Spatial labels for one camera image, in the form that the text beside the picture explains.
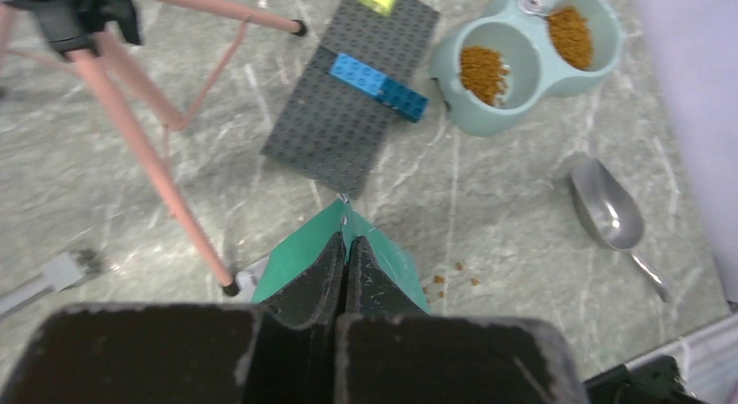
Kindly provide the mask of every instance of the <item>blue building block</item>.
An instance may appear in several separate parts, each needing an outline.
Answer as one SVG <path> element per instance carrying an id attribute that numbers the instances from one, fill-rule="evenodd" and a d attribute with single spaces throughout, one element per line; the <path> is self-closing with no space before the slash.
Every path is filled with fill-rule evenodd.
<path id="1" fill-rule="evenodd" d="M 417 123 L 428 106 L 428 98 L 388 77 L 377 100 L 391 106 L 403 118 Z"/>
<path id="2" fill-rule="evenodd" d="M 338 78 L 372 98 L 379 95 L 387 75 L 359 60 L 339 53 L 330 70 L 331 76 Z"/>

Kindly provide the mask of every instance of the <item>tripod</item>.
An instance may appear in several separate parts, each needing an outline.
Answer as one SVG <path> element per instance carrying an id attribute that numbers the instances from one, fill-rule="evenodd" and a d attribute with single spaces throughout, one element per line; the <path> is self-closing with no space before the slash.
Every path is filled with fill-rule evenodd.
<path id="1" fill-rule="evenodd" d="M 264 25 L 298 37 L 307 34 L 307 27 L 300 20 L 278 17 L 226 0 L 158 1 L 243 23 L 236 41 L 225 53 L 200 96 L 184 116 L 127 54 L 125 47 L 105 28 L 108 22 L 116 22 L 126 42 L 142 44 L 138 34 L 138 15 L 132 0 L 0 0 L 0 71 L 3 67 L 3 57 L 10 52 L 8 44 L 17 12 L 27 10 L 36 19 L 50 47 L 66 62 L 74 64 L 76 73 L 103 106 L 149 175 L 159 195 L 168 205 L 171 214 L 182 225 L 211 268 L 224 294 L 235 296 L 240 291 L 238 282 L 216 252 L 202 226 L 194 218 L 170 174 L 167 162 L 157 154 L 126 103 L 124 93 L 113 83 L 105 67 L 110 66 L 116 75 L 149 105 L 164 124 L 164 133 L 170 129 L 179 131 L 186 127 L 202 104 L 205 94 L 217 80 L 238 43 L 243 40 L 248 24 Z"/>

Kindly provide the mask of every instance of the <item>scoop handle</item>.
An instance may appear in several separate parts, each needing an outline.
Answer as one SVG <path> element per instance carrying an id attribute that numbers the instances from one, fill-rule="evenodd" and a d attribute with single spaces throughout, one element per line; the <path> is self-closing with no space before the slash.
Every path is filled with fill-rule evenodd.
<path id="1" fill-rule="evenodd" d="M 661 273 L 653 269 L 638 253 L 630 252 L 633 262 L 648 276 L 648 279 L 654 285 L 656 292 L 664 302 L 671 302 L 671 284 L 661 275 Z"/>

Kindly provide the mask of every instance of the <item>gray baseplate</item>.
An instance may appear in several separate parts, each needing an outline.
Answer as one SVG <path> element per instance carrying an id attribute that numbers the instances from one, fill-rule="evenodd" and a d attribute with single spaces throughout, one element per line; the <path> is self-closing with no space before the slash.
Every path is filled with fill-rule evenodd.
<path id="1" fill-rule="evenodd" d="M 358 197 L 396 114 L 328 70 L 343 52 L 408 83 L 438 19 L 439 12 L 419 0 L 397 0 L 389 17 L 341 0 L 262 154 Z"/>

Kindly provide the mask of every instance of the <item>black tripod head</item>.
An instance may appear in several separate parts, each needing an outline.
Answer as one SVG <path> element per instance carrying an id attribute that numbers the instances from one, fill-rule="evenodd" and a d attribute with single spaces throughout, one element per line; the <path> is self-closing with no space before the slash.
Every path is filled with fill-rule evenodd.
<path id="1" fill-rule="evenodd" d="M 133 0 L 0 0 L 18 10 L 31 12 L 51 48 L 66 53 L 89 50 L 99 55 L 93 34 L 112 21 L 123 39 L 141 45 L 138 13 Z"/>

